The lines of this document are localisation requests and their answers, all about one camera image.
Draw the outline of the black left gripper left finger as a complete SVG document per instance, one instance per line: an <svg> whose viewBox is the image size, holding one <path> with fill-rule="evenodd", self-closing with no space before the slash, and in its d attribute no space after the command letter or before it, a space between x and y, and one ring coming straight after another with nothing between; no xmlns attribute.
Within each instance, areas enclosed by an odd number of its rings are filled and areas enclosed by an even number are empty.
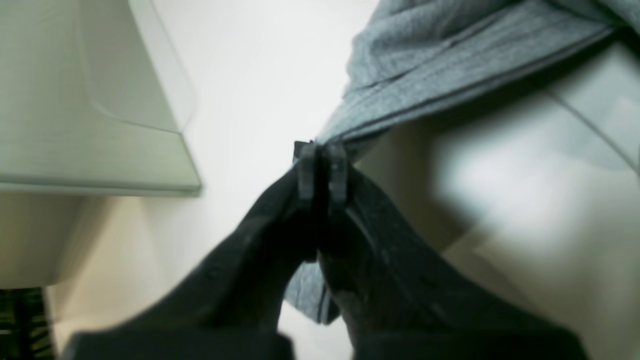
<svg viewBox="0 0 640 360"><path fill-rule="evenodd" d="M105 330L74 335L64 360L292 360L278 333L290 278L316 251L306 232L316 198L316 143L261 194L236 230L150 308Z"/></svg>

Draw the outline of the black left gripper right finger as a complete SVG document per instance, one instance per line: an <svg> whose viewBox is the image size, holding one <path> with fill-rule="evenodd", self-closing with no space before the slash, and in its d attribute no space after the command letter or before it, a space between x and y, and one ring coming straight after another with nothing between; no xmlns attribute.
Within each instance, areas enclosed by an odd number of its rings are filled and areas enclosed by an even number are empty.
<svg viewBox="0 0 640 360"><path fill-rule="evenodd" d="M328 230L318 262L357 360L587 359L572 332L448 264L342 145L320 156Z"/></svg>

